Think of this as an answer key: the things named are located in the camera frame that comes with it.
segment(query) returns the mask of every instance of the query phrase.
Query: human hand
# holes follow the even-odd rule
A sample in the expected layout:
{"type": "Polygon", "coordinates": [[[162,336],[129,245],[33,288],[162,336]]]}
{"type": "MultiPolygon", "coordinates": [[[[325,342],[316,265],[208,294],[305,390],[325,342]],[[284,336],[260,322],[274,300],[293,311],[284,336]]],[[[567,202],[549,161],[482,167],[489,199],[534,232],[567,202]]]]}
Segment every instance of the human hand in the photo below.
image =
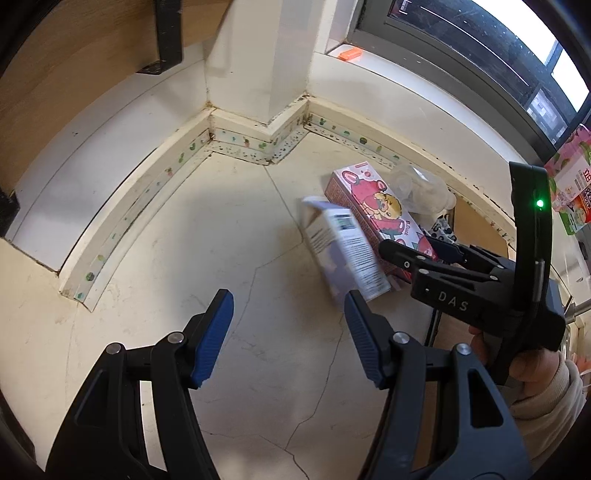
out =
{"type": "MultiPolygon", "coordinates": [[[[470,346],[483,365],[489,361],[488,346],[482,331],[471,326],[468,332],[474,335],[470,346]]],[[[560,365],[558,352],[542,348],[519,353],[511,362],[509,375],[524,383],[520,400],[542,393],[556,375],[560,365]]]]}

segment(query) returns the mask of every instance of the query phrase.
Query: silver bolt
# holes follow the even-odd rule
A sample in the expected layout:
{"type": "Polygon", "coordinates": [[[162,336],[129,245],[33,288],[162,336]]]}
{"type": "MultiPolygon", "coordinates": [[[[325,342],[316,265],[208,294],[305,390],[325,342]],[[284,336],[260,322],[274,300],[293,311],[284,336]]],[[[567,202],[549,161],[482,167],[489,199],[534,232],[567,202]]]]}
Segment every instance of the silver bolt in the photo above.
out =
{"type": "Polygon", "coordinates": [[[404,332],[396,332],[394,334],[394,341],[396,343],[401,343],[401,344],[405,344],[408,343],[410,341],[410,337],[408,336],[407,333],[404,332]]]}
{"type": "Polygon", "coordinates": [[[169,343],[181,343],[184,340],[184,335],[181,332],[173,332],[167,337],[169,343]]]}
{"type": "Polygon", "coordinates": [[[467,343],[458,343],[456,345],[456,350],[460,355],[470,355],[472,353],[472,349],[467,343]]]}
{"type": "Polygon", "coordinates": [[[107,345],[106,352],[109,355],[114,355],[116,353],[119,353],[120,351],[121,351],[121,344],[120,343],[110,343],[109,345],[107,345]]]}

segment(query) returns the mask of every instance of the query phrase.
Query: box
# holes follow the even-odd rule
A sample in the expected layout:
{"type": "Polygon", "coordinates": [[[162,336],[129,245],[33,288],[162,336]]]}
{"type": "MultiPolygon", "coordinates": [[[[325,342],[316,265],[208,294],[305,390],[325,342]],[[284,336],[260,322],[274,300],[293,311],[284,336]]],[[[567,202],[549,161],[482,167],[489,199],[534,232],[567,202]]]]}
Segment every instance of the box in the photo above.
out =
{"type": "Polygon", "coordinates": [[[587,188],[559,212],[568,235],[574,235],[591,222],[591,188],[587,188]]]}
{"type": "Polygon", "coordinates": [[[345,295],[351,290],[359,290],[366,301],[390,290],[351,210],[333,205],[324,197],[305,197],[301,201],[300,222],[341,310],[345,295]]]}
{"type": "Polygon", "coordinates": [[[559,212],[591,185],[591,132],[579,125],[544,165],[552,208],[559,212]]]}
{"type": "MultiPolygon", "coordinates": [[[[391,239],[437,259],[427,237],[369,163],[335,170],[324,194],[332,203],[351,209],[376,253],[382,240],[391,239]]],[[[387,274],[411,281],[408,272],[379,262],[387,274]]]]}

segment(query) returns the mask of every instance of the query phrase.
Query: orange object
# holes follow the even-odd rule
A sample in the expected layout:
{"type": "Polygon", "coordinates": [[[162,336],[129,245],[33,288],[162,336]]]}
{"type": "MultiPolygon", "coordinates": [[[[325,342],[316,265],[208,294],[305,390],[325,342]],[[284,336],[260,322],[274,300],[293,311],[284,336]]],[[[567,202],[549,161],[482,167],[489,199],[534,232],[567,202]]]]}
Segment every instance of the orange object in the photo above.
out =
{"type": "Polygon", "coordinates": [[[350,50],[345,50],[339,53],[339,56],[337,58],[344,61],[350,61],[356,59],[357,57],[360,57],[362,53],[363,50],[361,50],[361,48],[353,47],[350,50]]]}

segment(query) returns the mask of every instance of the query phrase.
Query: sleeve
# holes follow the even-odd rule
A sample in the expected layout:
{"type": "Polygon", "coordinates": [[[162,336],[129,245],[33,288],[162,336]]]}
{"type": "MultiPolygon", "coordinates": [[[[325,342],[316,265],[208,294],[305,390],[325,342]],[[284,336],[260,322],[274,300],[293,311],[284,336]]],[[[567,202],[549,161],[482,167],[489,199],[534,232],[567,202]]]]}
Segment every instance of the sleeve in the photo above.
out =
{"type": "Polygon", "coordinates": [[[561,359],[556,375],[542,393],[511,406],[534,469],[556,450],[584,404],[583,381],[577,366],[561,359]]]}

